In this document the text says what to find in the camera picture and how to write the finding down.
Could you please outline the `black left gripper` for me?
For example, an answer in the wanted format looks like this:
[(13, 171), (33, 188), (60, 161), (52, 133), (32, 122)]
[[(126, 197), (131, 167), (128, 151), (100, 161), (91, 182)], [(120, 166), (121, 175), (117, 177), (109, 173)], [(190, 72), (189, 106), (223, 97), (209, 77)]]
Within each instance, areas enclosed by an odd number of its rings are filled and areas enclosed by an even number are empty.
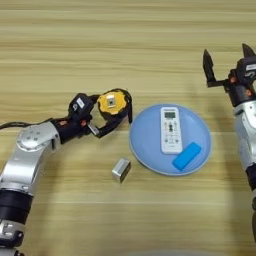
[[(99, 94), (88, 96), (93, 103), (96, 103)], [(97, 128), (90, 123), (92, 116), (82, 117), (81, 119), (61, 118), (54, 120), (54, 126), (59, 134), (60, 142), (65, 144), (74, 138), (81, 138), (85, 135), (93, 134), (98, 138), (102, 138), (114, 131), (122, 122), (121, 118), (108, 118), (106, 124)]]

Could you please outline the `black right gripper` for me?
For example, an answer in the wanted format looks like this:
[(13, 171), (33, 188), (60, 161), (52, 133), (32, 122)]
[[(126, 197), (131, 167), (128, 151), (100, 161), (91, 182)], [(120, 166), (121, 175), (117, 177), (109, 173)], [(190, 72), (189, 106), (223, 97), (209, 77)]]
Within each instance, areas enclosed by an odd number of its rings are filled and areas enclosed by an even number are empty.
[[(242, 44), (242, 50), (245, 58), (256, 56), (253, 49), (245, 43)], [(242, 84), (237, 77), (235, 69), (231, 69), (228, 77), (224, 80), (215, 78), (213, 61), (207, 49), (203, 53), (203, 69), (207, 79), (207, 87), (223, 87), (224, 91), (229, 95), (233, 107), (256, 100), (256, 92), (253, 87), (249, 84)]]

